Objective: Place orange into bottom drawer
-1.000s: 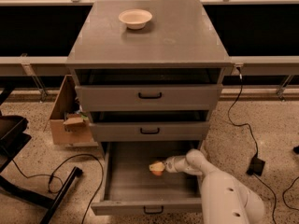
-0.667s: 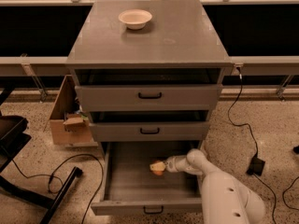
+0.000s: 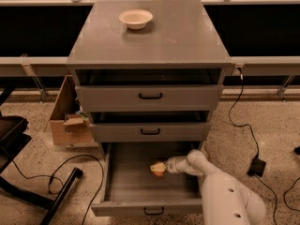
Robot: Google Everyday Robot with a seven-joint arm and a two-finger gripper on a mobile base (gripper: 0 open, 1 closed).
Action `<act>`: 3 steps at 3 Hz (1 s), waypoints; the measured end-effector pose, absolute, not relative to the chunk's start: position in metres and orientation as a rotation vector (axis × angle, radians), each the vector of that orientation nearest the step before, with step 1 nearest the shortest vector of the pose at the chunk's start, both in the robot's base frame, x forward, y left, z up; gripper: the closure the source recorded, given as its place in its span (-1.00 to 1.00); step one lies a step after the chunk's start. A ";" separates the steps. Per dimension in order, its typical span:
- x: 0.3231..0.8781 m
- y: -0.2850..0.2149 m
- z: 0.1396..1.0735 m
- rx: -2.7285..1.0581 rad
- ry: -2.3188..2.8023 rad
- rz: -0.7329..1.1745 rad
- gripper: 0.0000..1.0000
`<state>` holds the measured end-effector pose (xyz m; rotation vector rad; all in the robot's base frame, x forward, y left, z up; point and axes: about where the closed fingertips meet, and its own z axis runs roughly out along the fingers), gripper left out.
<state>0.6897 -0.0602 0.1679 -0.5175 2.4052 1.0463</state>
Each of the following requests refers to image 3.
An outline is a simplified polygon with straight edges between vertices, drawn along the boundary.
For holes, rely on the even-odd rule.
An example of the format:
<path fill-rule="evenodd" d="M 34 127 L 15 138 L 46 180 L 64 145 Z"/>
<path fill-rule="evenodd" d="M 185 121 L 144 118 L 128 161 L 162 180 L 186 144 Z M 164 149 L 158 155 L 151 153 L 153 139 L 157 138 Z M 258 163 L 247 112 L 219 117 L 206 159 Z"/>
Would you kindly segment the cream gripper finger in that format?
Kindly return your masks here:
<path fill-rule="evenodd" d="M 150 166 L 150 171 L 153 173 L 164 173 L 166 171 L 166 165 L 164 162 L 157 162 Z"/>

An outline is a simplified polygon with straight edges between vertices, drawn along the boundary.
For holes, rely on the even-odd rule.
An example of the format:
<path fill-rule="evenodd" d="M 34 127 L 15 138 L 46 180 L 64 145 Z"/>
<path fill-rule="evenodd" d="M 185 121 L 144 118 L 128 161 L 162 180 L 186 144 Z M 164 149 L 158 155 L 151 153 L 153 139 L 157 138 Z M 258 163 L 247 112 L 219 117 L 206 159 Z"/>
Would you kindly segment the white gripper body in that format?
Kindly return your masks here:
<path fill-rule="evenodd" d="M 188 167 L 186 157 L 171 157 L 165 165 L 168 173 L 184 173 Z"/>

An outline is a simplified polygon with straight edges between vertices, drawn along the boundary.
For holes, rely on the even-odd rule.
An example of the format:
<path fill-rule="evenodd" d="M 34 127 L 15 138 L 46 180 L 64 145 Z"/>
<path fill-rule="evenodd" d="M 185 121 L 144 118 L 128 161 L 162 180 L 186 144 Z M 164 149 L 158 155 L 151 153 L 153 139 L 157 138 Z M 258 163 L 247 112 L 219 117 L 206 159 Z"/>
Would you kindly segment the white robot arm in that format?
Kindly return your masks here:
<path fill-rule="evenodd" d="M 204 225 L 261 225 L 266 216 L 263 199 L 236 178 L 213 165 L 197 149 L 183 157 L 170 157 L 150 166 L 160 176 L 167 173 L 204 175 L 202 213 Z"/>

